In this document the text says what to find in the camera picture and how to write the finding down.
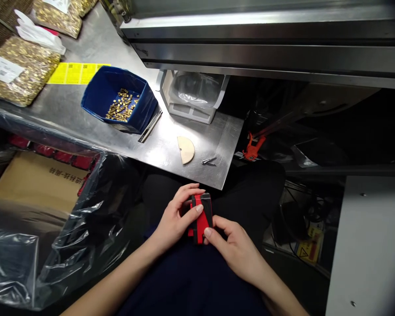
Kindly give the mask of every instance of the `stainless steel table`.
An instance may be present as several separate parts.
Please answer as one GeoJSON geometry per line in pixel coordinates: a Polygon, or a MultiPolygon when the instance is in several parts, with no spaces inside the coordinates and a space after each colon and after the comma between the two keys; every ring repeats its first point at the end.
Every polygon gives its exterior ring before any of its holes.
{"type": "MultiPolygon", "coordinates": [[[[67,47],[64,61],[106,63],[146,79],[158,90],[157,69],[148,69],[133,48],[117,35],[104,9],[98,4],[83,22],[78,39],[62,36],[67,47]]],[[[52,130],[84,144],[134,158],[149,165],[183,176],[192,181],[222,189],[243,120],[217,113],[211,125],[170,116],[161,95],[155,96],[163,115],[154,130],[141,144],[139,135],[125,134],[94,118],[80,107],[85,85],[46,85],[27,108],[18,108],[0,101],[0,116],[8,120],[22,118],[33,127],[52,130]],[[195,146],[193,160],[182,165],[177,136],[188,137],[195,146]],[[217,156],[216,167],[201,164],[204,159],[217,156]]]]}

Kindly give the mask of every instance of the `hand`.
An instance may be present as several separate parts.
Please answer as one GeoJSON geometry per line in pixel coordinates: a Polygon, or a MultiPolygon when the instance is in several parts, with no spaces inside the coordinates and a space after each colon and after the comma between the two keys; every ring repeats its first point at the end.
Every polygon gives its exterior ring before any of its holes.
{"type": "Polygon", "coordinates": [[[215,229],[208,227],[204,243],[214,245],[235,274],[260,289],[261,276],[266,275],[269,266],[246,231],[238,223],[217,215],[212,220],[214,227],[223,229],[228,239],[225,241],[215,229]]]}
{"type": "Polygon", "coordinates": [[[157,247],[157,251],[164,253],[170,249],[184,234],[189,225],[195,221],[203,211],[203,205],[190,209],[183,217],[181,209],[191,195],[203,194],[205,190],[199,189],[198,183],[191,183],[179,188],[174,198],[168,203],[162,214],[157,229],[148,240],[157,247]]]}

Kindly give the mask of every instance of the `white plastic container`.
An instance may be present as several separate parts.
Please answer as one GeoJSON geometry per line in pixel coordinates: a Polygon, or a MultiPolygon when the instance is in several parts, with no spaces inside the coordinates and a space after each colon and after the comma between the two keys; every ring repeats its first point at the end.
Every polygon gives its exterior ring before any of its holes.
{"type": "Polygon", "coordinates": [[[221,85],[221,91],[214,106],[212,108],[199,108],[196,106],[175,103],[171,99],[169,91],[174,74],[175,73],[173,70],[160,70],[157,78],[157,86],[160,88],[159,92],[161,94],[162,100],[164,101],[165,107],[168,109],[168,112],[170,114],[185,117],[194,121],[211,124],[212,120],[214,119],[216,109],[219,108],[224,98],[230,76],[224,76],[224,81],[221,85]]]}

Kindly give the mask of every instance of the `orange tool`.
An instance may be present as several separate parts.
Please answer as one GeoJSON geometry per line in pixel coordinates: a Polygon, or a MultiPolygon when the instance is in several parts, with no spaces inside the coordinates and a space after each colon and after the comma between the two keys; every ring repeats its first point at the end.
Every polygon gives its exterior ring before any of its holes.
{"type": "Polygon", "coordinates": [[[249,132],[249,138],[250,140],[249,140],[249,145],[247,145],[247,151],[246,152],[243,151],[243,155],[244,158],[246,158],[247,160],[253,161],[258,157],[258,151],[260,147],[263,145],[263,143],[265,142],[266,137],[265,136],[260,137],[256,146],[252,146],[251,144],[251,140],[253,138],[251,132],[249,132]]]}

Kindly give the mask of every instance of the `person's right hand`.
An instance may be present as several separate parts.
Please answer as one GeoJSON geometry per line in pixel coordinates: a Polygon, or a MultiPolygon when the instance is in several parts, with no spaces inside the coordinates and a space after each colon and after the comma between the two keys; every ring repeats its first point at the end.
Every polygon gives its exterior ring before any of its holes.
{"type": "Polygon", "coordinates": [[[213,225],[223,229],[228,239],[225,241],[215,229],[208,227],[205,229],[204,243],[214,245],[241,279],[261,288],[261,276],[266,274],[269,266],[243,227],[217,215],[213,216],[213,225]]]}

